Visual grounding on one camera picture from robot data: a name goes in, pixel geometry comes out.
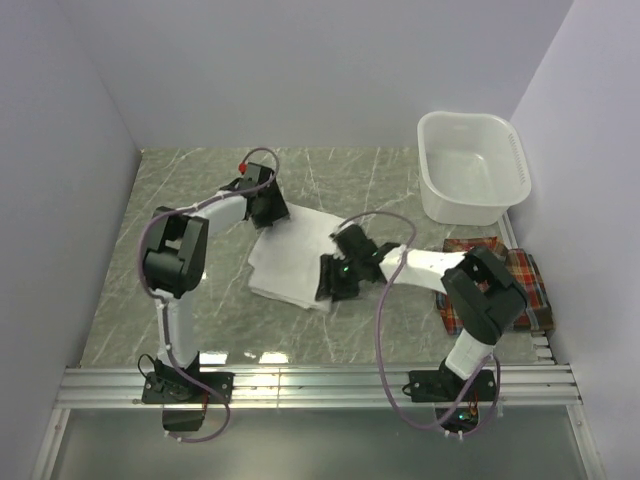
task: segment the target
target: metal rail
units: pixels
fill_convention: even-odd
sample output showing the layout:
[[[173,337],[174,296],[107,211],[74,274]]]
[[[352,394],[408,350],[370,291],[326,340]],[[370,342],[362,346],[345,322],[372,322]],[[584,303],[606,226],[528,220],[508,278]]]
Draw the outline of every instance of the metal rail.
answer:
[[[394,365],[387,378],[405,407],[412,404],[401,393],[410,370],[437,366]],[[373,366],[218,366],[204,371],[235,374],[232,408],[385,408],[387,399]],[[135,368],[68,369],[58,392],[58,409],[162,408],[140,402],[144,378]],[[562,365],[505,366],[500,401],[504,405],[580,405],[582,400],[571,368]],[[174,405],[171,408],[201,408]]]

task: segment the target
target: cable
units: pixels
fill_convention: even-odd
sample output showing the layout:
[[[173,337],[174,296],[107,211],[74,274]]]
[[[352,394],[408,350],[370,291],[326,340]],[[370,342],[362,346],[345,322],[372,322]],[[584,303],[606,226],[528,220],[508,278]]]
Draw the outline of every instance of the cable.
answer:
[[[148,353],[143,353],[142,355],[140,355],[138,357],[138,371],[140,372],[140,375],[142,375],[144,377],[145,380],[149,380],[149,377],[147,376],[147,374],[144,373],[142,371],[142,368],[140,367],[140,360],[142,360],[145,357],[148,358],[151,363],[153,363],[153,357],[151,355],[149,355]]]
[[[160,302],[161,305],[161,309],[162,309],[162,332],[163,332],[163,336],[165,339],[165,348],[167,350],[167,357],[169,358],[169,362],[171,362],[171,366],[174,368],[174,370],[178,373],[178,375],[180,375],[182,378],[184,378],[185,380],[191,382],[193,385],[200,387],[202,390],[204,390],[205,392],[207,392],[209,394],[209,398],[211,398],[211,396],[213,396],[214,398],[218,399],[222,405],[224,406],[226,415],[225,415],[225,419],[224,422],[222,423],[222,426],[220,426],[220,428],[218,428],[218,430],[216,430],[215,432],[213,432],[210,435],[206,435],[204,437],[200,437],[200,438],[184,438],[181,437],[180,435],[176,434],[176,433],[169,433],[168,435],[172,438],[175,438],[176,440],[178,440],[179,442],[183,442],[183,443],[202,443],[202,442],[207,442],[209,440],[213,440],[214,438],[220,436],[220,434],[222,434],[222,432],[224,432],[224,430],[227,428],[227,425],[229,425],[229,421],[231,420],[231,409],[229,408],[229,403],[226,401],[226,399],[220,395],[218,392],[216,392],[214,389],[212,389],[211,387],[209,387],[208,385],[205,385],[204,383],[196,380],[195,378],[193,378],[191,375],[189,375],[188,373],[186,373],[182,367],[178,364],[175,356],[173,355],[173,352],[171,351],[171,340],[169,338],[169,311],[168,311],[168,300],[163,297],[162,295],[156,294],[154,293],[150,288],[149,288],[149,284],[147,283],[147,279],[144,276],[144,254],[145,254],[145,249],[144,246],[146,245],[146,241],[147,241],[147,237],[149,235],[149,232],[151,231],[151,229],[161,220],[171,217],[173,215],[179,215],[182,213],[186,213],[186,214],[192,214],[195,213],[205,207],[208,207],[209,205],[218,202],[220,200],[223,200],[225,198],[230,198],[230,197],[237,197],[240,195],[246,195],[248,193],[255,193],[255,192],[259,192],[260,190],[262,190],[263,188],[268,187],[269,185],[271,185],[271,183],[276,179],[276,176],[278,175],[278,172],[280,171],[280,159],[278,158],[278,155],[271,149],[266,148],[266,147],[258,147],[258,148],[254,148],[252,150],[250,150],[242,159],[242,162],[240,162],[240,165],[244,165],[246,164],[247,160],[249,160],[249,158],[257,153],[257,152],[267,152],[268,154],[270,154],[273,157],[273,160],[275,162],[275,168],[273,171],[273,174],[269,176],[269,178],[259,184],[256,185],[255,187],[251,187],[251,188],[247,188],[244,190],[236,190],[233,192],[218,192],[215,195],[213,195],[212,197],[207,198],[206,200],[200,202],[200,203],[196,203],[190,207],[183,207],[183,208],[177,208],[175,210],[170,210],[167,212],[163,212],[160,215],[153,217],[149,223],[147,223],[147,225],[145,226],[145,228],[142,230],[142,234],[140,235],[140,239],[138,240],[138,258],[137,258],[137,270],[138,270],[138,278],[140,279],[140,284],[142,285],[142,289],[144,290],[144,292],[153,300],[158,300]]]
[[[412,420],[411,418],[409,418],[406,415],[406,413],[402,410],[400,405],[398,405],[398,403],[396,402],[395,398],[393,397],[393,393],[391,392],[391,388],[389,387],[389,382],[387,381],[387,374],[385,373],[385,370],[384,370],[384,360],[382,358],[382,312],[384,310],[384,303],[385,303],[385,301],[387,299],[387,295],[389,295],[389,291],[391,290],[391,286],[393,285],[393,282],[395,282],[396,278],[398,278],[398,275],[400,275],[400,272],[402,271],[404,266],[407,264],[407,255],[409,253],[409,248],[411,247],[411,245],[413,244],[414,240],[416,239],[416,236],[418,234],[418,230],[416,228],[416,225],[411,220],[409,220],[408,218],[406,218],[406,217],[404,217],[402,215],[399,215],[397,213],[385,212],[385,211],[382,211],[382,210],[370,210],[370,211],[359,213],[358,215],[354,215],[352,217],[349,217],[339,225],[339,228],[342,228],[343,226],[345,226],[349,222],[353,222],[354,220],[357,220],[358,218],[362,218],[362,217],[365,217],[365,216],[368,216],[368,215],[385,215],[385,216],[388,216],[388,217],[397,218],[397,219],[402,220],[403,222],[407,223],[409,225],[409,227],[411,227],[411,235],[409,236],[409,239],[407,240],[407,242],[405,244],[406,248],[404,249],[404,251],[402,252],[402,255],[400,257],[400,263],[398,264],[398,268],[396,268],[396,270],[393,272],[391,277],[387,279],[387,284],[385,285],[384,289],[382,290],[382,294],[380,295],[380,299],[378,300],[378,306],[376,308],[376,315],[375,315],[375,317],[376,317],[376,326],[375,326],[375,333],[374,333],[375,338],[374,338],[374,340],[375,340],[375,349],[376,349],[376,364],[378,366],[378,374],[380,375],[380,381],[382,383],[382,389],[384,390],[384,393],[385,393],[385,395],[387,397],[387,400],[389,401],[389,404],[391,405],[391,408],[398,414],[398,416],[400,416],[400,418],[402,420],[404,420],[405,423],[407,423],[408,425],[412,426],[413,428],[416,428],[418,430],[442,429],[442,424],[447,422],[449,420],[449,418],[454,414],[454,412],[456,411],[456,409],[458,408],[460,403],[463,401],[464,396],[467,394],[467,392],[469,391],[469,389],[473,385],[473,382],[476,379],[476,377],[480,374],[480,372],[482,371],[484,366],[487,364],[487,362],[491,358],[493,358],[495,363],[496,363],[496,395],[495,395],[495,397],[493,399],[491,407],[489,408],[489,412],[487,413],[485,418],[476,426],[476,428],[474,428],[470,432],[467,432],[467,433],[463,434],[462,436],[466,437],[468,435],[471,435],[472,433],[477,432],[478,430],[482,429],[486,425],[487,421],[490,420],[493,417],[493,415],[494,415],[494,413],[496,411],[496,407],[498,405],[498,400],[500,398],[500,380],[501,380],[500,361],[493,354],[487,355],[480,362],[480,364],[476,367],[476,369],[473,371],[473,373],[471,374],[469,379],[465,382],[464,387],[462,388],[462,390],[460,391],[460,393],[458,394],[458,396],[454,400],[454,402],[451,405],[451,407],[449,407],[449,409],[445,412],[445,414],[442,415],[440,418],[436,418],[435,422],[432,422],[432,423],[429,423],[429,424],[420,424],[420,423],[415,422],[414,420]]]

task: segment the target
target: gray marble surface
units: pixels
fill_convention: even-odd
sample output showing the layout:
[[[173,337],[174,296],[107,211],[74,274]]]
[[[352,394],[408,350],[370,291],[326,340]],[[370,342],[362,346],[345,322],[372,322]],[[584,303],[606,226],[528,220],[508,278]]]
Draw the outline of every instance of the gray marble surface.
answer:
[[[135,249],[145,223],[159,205],[185,206],[215,193],[237,175],[247,149],[146,150],[131,194],[93,327],[85,366],[135,364],[141,353],[155,355],[158,343],[154,306],[135,272]],[[423,212],[416,149],[280,148],[278,183],[288,202],[347,217],[385,209],[418,226],[416,248],[441,249],[445,238],[499,235],[497,225],[462,227],[431,221]],[[254,160],[270,162],[267,156]],[[391,218],[364,224],[380,243],[403,241],[407,228]],[[333,306],[329,314],[305,311],[250,292],[247,257],[258,237],[250,222],[209,241],[205,278],[196,291],[196,335],[202,351],[227,352],[227,363],[269,358],[293,364],[372,363],[373,315],[379,285],[364,285],[361,297]],[[434,294],[394,286],[384,317],[388,362],[439,362],[451,349],[434,305]],[[537,359],[531,336],[507,334],[497,353],[506,363]]]

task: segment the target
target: glass panel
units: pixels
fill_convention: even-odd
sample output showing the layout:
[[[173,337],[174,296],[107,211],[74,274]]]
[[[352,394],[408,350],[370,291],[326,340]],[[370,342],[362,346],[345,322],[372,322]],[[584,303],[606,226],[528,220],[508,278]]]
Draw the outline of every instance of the glass panel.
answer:
[[[73,412],[53,478],[586,478],[564,407],[507,408],[462,443],[414,430],[388,410],[233,415],[219,439],[181,445],[163,437],[158,411]]]

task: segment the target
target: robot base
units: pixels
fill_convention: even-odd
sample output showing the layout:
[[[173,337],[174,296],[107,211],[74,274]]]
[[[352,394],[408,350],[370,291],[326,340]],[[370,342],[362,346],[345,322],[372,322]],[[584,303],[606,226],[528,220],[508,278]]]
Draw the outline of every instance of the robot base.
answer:
[[[185,368],[185,372],[219,393],[227,403],[231,401],[233,373],[201,372],[198,356],[191,365]],[[188,382],[173,368],[156,360],[154,371],[146,376],[142,390],[142,403],[147,405],[202,405],[203,408],[200,410],[169,408],[162,412],[162,425],[166,431],[195,432],[202,426],[206,405],[209,403],[219,404],[222,401]]]

